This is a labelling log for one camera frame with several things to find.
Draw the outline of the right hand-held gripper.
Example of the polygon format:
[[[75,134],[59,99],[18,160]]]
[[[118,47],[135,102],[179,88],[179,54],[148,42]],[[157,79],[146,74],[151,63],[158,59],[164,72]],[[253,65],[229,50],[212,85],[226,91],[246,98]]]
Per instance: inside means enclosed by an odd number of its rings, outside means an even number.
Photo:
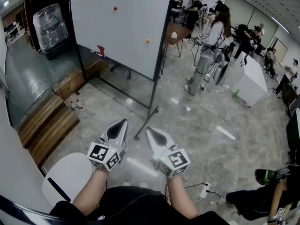
[[[155,127],[146,127],[145,135],[154,153],[155,168],[171,179],[185,172],[190,160],[183,148],[175,144],[169,133]]]

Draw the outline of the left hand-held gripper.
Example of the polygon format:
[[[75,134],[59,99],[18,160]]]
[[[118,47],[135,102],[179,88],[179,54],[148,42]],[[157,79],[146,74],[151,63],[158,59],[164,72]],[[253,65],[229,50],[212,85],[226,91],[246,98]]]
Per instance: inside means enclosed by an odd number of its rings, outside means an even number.
[[[106,125],[102,137],[90,144],[87,159],[96,168],[110,172],[122,160],[127,131],[127,119],[118,119]]]

